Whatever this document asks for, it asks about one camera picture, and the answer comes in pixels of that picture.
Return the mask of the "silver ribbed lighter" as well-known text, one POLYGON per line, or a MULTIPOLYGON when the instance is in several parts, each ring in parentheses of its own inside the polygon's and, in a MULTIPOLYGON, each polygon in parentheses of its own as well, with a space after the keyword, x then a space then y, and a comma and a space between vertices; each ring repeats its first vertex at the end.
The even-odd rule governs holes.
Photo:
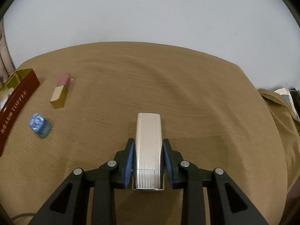
POLYGON ((160 114, 138 113, 133 164, 133 189, 164 189, 164 157, 160 114))

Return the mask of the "small clear pink plastic case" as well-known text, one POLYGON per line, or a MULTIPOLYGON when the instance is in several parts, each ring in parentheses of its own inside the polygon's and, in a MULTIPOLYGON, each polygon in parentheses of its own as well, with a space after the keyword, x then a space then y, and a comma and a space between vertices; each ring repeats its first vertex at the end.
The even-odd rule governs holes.
POLYGON ((0 94, 0 104, 1 104, 1 110, 5 106, 6 102, 8 101, 9 97, 13 94, 14 88, 2 88, 1 94, 0 94))

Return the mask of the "blue patterned washi tape roll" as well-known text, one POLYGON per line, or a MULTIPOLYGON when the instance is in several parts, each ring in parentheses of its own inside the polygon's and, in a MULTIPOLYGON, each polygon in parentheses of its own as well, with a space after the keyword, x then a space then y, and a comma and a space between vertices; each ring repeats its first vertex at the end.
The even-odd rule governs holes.
POLYGON ((46 138, 51 130, 51 123, 39 113, 35 113, 30 121, 29 127, 39 137, 46 138))

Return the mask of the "brown fabric covered seat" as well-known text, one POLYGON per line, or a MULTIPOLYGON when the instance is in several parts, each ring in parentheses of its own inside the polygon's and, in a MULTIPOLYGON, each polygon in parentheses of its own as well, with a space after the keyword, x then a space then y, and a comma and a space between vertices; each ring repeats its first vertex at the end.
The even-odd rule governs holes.
POLYGON ((285 153, 288 190, 291 190, 299 178, 299 120, 281 95, 267 89, 259 89, 258 92, 266 102, 279 132, 285 153))

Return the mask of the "gold and pink lipstick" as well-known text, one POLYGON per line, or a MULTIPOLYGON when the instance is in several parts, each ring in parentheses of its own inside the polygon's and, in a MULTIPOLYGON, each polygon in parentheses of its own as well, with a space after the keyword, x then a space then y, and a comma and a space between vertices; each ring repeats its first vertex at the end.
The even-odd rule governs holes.
POLYGON ((69 73, 63 74, 58 79, 58 83, 50 99, 50 104, 54 109, 64 107, 71 83, 71 75, 69 73))

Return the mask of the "white grey item at right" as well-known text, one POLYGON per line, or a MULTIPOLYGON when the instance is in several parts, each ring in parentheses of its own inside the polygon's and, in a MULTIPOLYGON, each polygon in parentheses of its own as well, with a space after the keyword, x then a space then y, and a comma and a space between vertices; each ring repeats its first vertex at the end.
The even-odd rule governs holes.
POLYGON ((297 91, 295 88, 280 88, 274 92, 281 95, 287 101, 297 120, 299 120, 299 91, 297 91))

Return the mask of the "red gold toffee box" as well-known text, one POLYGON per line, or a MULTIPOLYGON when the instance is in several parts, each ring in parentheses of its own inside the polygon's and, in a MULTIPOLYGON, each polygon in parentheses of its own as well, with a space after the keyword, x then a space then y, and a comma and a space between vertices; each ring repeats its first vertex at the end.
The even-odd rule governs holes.
POLYGON ((1 97, 10 95, 1 107, 1 153, 19 113, 39 85, 34 70, 23 69, 15 71, 1 88, 1 97))

